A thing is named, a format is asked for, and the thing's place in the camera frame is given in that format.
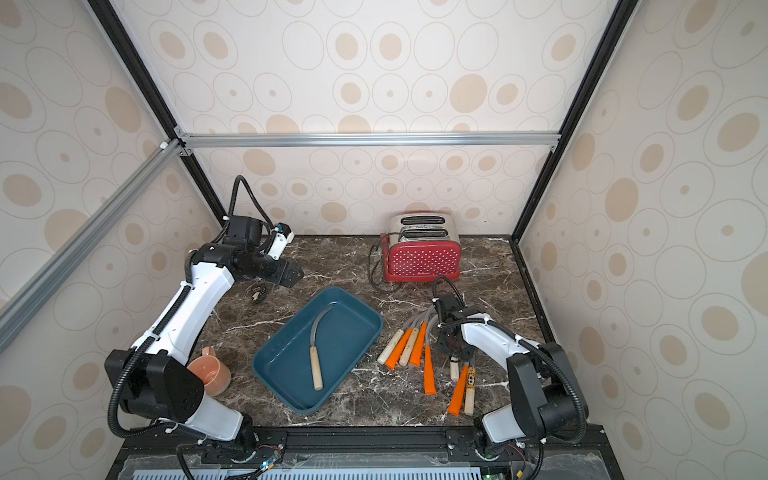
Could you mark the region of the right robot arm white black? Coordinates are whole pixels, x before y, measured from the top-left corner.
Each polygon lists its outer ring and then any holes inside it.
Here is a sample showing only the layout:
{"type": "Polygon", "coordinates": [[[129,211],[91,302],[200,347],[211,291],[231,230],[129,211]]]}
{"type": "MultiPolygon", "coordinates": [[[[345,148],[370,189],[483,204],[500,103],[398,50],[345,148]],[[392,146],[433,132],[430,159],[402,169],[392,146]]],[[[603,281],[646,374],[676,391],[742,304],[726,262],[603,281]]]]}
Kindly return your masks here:
{"type": "Polygon", "coordinates": [[[564,349],[512,332],[464,301],[454,283],[439,275],[432,283],[438,347],[468,369],[476,352],[507,374],[510,403],[475,421],[479,448],[508,441],[554,438],[577,444],[587,433],[589,407],[564,349]]]}

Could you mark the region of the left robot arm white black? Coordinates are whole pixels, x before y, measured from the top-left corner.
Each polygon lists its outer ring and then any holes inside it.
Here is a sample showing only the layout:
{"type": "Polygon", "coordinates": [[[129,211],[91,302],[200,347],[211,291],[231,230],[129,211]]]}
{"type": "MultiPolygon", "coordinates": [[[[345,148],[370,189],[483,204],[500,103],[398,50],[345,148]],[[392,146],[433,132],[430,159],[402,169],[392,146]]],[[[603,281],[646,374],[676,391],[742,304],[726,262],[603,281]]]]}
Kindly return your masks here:
{"type": "Polygon", "coordinates": [[[206,393],[187,367],[213,308],[236,282],[291,288],[303,276],[298,263],[282,256],[294,238],[291,227],[273,222],[263,207],[256,218],[238,215],[236,204],[232,196],[220,232],[186,255],[180,288],[158,319],[130,348],[106,358],[107,425],[116,437],[183,428],[241,448],[255,443],[251,419],[206,393]]]}

